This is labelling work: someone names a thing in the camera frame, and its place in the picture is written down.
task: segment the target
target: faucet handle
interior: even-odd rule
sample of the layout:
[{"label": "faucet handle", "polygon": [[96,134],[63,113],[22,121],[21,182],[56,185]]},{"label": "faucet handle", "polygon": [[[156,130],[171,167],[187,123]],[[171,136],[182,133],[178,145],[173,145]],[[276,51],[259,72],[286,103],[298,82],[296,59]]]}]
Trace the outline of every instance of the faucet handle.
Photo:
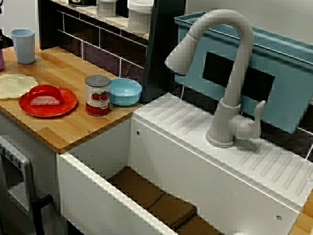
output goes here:
[{"label": "faucet handle", "polygon": [[240,140],[259,138],[261,135],[261,114],[266,101],[260,102],[254,109],[254,121],[241,115],[234,116],[229,122],[231,132]]},{"label": "faucet handle", "polygon": [[265,108],[266,101],[261,101],[254,109],[254,121],[261,121],[261,115]]},{"label": "faucet handle", "polygon": [[250,122],[249,125],[252,129],[252,136],[251,138],[259,138],[261,135],[261,115],[265,108],[266,101],[261,101],[254,109],[254,121]]}]

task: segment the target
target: red plate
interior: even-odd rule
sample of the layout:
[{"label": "red plate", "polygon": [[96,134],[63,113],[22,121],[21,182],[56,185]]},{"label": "red plate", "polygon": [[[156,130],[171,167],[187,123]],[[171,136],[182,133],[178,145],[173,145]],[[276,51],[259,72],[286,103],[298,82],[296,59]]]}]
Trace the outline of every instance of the red plate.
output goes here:
[{"label": "red plate", "polygon": [[20,108],[27,114],[37,117],[54,117],[65,114],[77,104],[76,95],[63,87],[56,87],[62,94],[62,100],[58,105],[30,105],[28,93],[19,99]]}]

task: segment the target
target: tin can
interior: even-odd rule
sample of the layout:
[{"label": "tin can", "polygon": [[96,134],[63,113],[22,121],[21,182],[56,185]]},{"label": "tin can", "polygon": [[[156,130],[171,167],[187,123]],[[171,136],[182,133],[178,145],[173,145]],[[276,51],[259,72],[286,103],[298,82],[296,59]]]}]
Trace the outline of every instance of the tin can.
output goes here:
[{"label": "tin can", "polygon": [[86,112],[93,116],[103,116],[110,112],[111,80],[103,75],[90,75],[86,83]]}]

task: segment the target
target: dark tile backsplash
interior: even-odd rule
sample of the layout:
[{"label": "dark tile backsplash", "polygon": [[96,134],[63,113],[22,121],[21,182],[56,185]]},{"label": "dark tile backsplash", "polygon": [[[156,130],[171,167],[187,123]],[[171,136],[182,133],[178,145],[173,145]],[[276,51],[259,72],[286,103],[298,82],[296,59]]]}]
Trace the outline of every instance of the dark tile backsplash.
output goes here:
[{"label": "dark tile backsplash", "polygon": [[59,31],[58,44],[60,48],[78,57],[82,57],[82,42],[80,40]]},{"label": "dark tile backsplash", "polygon": [[64,15],[64,27],[66,33],[99,46],[99,28],[68,15]]},{"label": "dark tile backsplash", "polygon": [[[78,38],[63,33],[63,23],[58,21],[58,42],[61,48],[116,76],[130,78],[139,83],[143,82],[148,40],[65,6],[60,6],[59,10],[71,15],[64,14],[65,32]],[[58,12],[56,16],[63,18],[61,12]],[[183,91],[183,86],[175,82],[174,78],[170,81],[169,92],[177,97],[181,97],[183,92],[183,100],[212,114],[215,113],[218,105],[218,101],[191,88],[184,87]],[[310,152],[313,145],[312,105],[302,118],[299,124],[300,129],[297,128],[293,134],[265,122],[261,122],[261,127],[262,138],[303,158],[308,156],[308,160],[313,162],[313,153]]]},{"label": "dark tile backsplash", "polygon": [[120,58],[87,43],[84,43],[83,52],[84,60],[114,74],[115,76],[119,76]]},{"label": "dark tile backsplash", "polygon": [[101,30],[100,47],[136,65],[145,66],[147,47]]},{"label": "dark tile backsplash", "polygon": [[63,13],[57,11],[55,15],[58,18],[58,20],[56,21],[57,29],[63,31]]},{"label": "dark tile backsplash", "polygon": [[136,82],[141,83],[143,74],[144,69],[122,59],[120,77],[131,78]]},{"label": "dark tile backsplash", "polygon": [[203,110],[210,112],[211,114],[215,113],[216,107],[219,103],[215,99],[212,99],[188,87],[184,88],[184,94],[182,99],[199,108],[202,108]]},{"label": "dark tile backsplash", "polygon": [[299,127],[313,133],[313,106],[310,105],[303,115]]},{"label": "dark tile backsplash", "polygon": [[85,14],[80,14],[80,19],[84,20],[84,21],[87,21],[87,22],[89,22],[91,24],[94,24],[96,26],[99,26],[99,27],[101,27],[103,29],[106,29],[108,31],[111,31],[113,33],[116,33],[118,35],[121,35],[121,29],[119,29],[117,27],[114,27],[114,26],[111,26],[111,25],[109,25],[107,23],[104,23],[102,21],[99,21],[99,20],[97,20],[97,19],[95,19],[93,17],[87,16]]},{"label": "dark tile backsplash", "polygon": [[137,43],[141,43],[143,45],[148,45],[148,40],[147,39],[144,39],[144,38],[141,38],[141,37],[138,37],[137,35],[134,35],[132,33],[129,33],[129,32],[126,32],[124,30],[122,30],[122,36],[125,37],[125,38],[129,38]]},{"label": "dark tile backsplash", "polygon": [[77,11],[75,11],[73,9],[70,9],[70,8],[68,8],[66,6],[62,6],[62,5],[58,4],[58,10],[61,11],[61,12],[66,13],[66,14],[69,14],[71,16],[79,18],[79,12],[77,12]]}]

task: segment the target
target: blue cup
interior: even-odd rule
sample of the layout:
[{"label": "blue cup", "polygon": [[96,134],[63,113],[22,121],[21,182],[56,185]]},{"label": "blue cup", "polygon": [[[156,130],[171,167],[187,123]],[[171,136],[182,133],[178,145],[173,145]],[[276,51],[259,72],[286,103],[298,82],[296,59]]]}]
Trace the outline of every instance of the blue cup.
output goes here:
[{"label": "blue cup", "polygon": [[11,31],[16,60],[20,64],[31,64],[35,61],[35,32],[27,28]]}]

